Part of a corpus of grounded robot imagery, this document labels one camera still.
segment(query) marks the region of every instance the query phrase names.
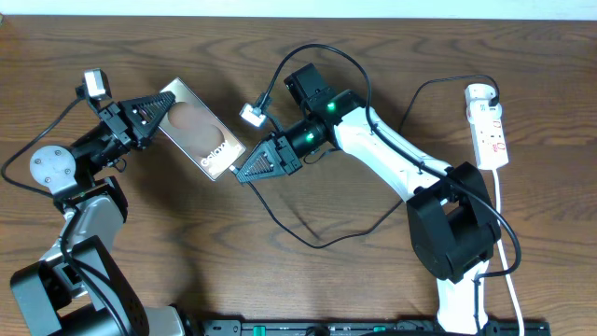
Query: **electrical outlet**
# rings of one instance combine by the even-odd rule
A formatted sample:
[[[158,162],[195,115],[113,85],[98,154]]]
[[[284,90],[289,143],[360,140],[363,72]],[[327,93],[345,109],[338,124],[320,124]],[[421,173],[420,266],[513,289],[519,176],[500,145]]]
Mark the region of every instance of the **electrical outlet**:
[[[470,122],[477,167],[497,169],[508,163],[502,125],[502,106],[489,106],[495,89],[485,84],[471,84],[465,90],[466,117]]]

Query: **small camera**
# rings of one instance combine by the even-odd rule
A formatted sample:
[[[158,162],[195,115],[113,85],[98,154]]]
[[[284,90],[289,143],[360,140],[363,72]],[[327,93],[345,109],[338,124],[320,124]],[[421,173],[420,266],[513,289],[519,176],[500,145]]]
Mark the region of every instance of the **small camera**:
[[[265,115],[261,113],[261,108],[254,107],[246,103],[241,110],[241,117],[249,121],[255,127],[261,127],[265,123]]]
[[[91,99],[112,99],[108,77],[100,68],[85,71],[85,86]]]

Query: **wood grain surface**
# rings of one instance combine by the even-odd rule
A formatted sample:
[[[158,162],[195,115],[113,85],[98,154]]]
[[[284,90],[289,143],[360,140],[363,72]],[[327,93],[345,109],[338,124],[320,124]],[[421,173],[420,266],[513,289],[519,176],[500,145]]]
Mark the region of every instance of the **wood grain surface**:
[[[267,88],[288,51],[313,42],[363,64],[372,104],[392,127],[428,79],[495,77],[511,160],[500,170],[504,215],[523,252],[513,276],[522,311],[547,320],[553,335],[594,334],[597,22],[6,17],[0,158],[54,120],[75,97],[82,71],[94,67],[108,74],[117,100],[181,77],[250,149],[266,131],[245,124],[240,108]],[[307,62],[339,90],[364,92],[352,65],[321,50],[301,52],[282,76]],[[405,129],[416,146],[454,165],[474,161],[467,84],[425,89]],[[272,97],[271,113],[284,125],[299,119],[282,83]],[[68,145],[97,122],[79,105],[40,146]],[[8,173],[34,184],[30,155]],[[104,172],[117,175],[130,205],[113,257],[145,305],[177,302],[197,316],[246,319],[383,319],[437,310],[435,279],[412,252],[404,207],[370,236],[311,250],[279,229],[231,174],[211,182],[162,135],[128,161],[124,174]],[[398,200],[341,153],[257,187],[277,216],[313,243],[368,228]],[[48,200],[4,181],[0,212],[0,333],[24,334],[9,278],[52,245],[63,221]],[[506,246],[512,255],[508,240]],[[486,309],[514,317],[504,279],[488,281]]]

